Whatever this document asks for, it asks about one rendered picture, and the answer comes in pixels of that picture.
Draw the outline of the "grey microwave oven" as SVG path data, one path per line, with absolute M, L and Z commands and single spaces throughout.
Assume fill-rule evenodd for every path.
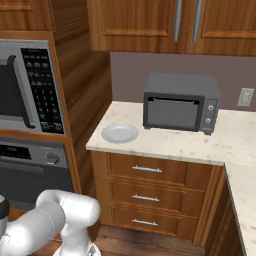
M 22 98 L 7 65 L 10 55 L 16 56 L 35 129 L 24 124 Z M 0 39 L 0 128 L 66 133 L 48 40 Z

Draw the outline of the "wooden drawer front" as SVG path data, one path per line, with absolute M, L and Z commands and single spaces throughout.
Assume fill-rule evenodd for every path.
M 181 215 L 198 217 L 204 193 L 174 187 L 156 187 L 124 182 L 111 182 L 115 203 L 163 209 Z
M 167 216 L 122 208 L 114 208 L 113 214 L 119 226 L 187 240 L 193 239 L 197 226 L 197 219 L 187 216 Z
M 124 154 L 111 154 L 109 163 L 113 175 L 166 182 L 195 190 L 205 189 L 211 171 L 211 166 L 205 164 Z

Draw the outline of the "wooden cupboard above microwave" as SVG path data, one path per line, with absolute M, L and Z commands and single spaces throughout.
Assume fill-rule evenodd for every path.
M 0 0 L 0 30 L 54 29 L 50 0 Z

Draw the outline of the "grey built-in oven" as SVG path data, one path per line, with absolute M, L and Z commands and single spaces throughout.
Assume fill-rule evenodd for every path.
M 60 162 L 48 164 L 49 153 L 57 154 Z M 46 189 L 74 191 L 64 145 L 0 137 L 0 194 L 11 206 L 31 210 Z

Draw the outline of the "wooden wall cupboard door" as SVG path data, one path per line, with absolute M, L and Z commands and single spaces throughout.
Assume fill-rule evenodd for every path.
M 200 28 L 192 42 L 197 0 L 191 0 L 186 52 L 256 57 L 256 0 L 203 0 Z
M 174 42 L 176 0 L 87 0 L 94 51 L 183 53 L 190 0 L 182 2 Z

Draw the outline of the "grey oven knob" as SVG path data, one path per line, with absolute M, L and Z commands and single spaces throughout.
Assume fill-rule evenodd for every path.
M 46 161 L 48 164 L 51 164 L 51 165 L 58 164 L 60 162 L 60 157 L 57 154 L 49 153 L 46 156 Z

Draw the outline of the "white wall socket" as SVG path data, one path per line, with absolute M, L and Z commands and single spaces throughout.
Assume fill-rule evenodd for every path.
M 252 88 L 242 88 L 237 105 L 240 107 L 249 107 L 253 94 L 254 90 Z

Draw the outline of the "grey round plate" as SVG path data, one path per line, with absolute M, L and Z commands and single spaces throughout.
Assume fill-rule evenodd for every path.
M 101 135 L 104 140 L 110 143 L 121 144 L 135 140 L 139 135 L 139 131 L 131 124 L 121 123 L 105 127 Z

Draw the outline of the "grey toaster oven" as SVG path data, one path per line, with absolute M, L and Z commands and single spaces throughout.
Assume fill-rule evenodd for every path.
M 211 135 L 220 98 L 213 76 L 151 73 L 144 89 L 143 126 Z

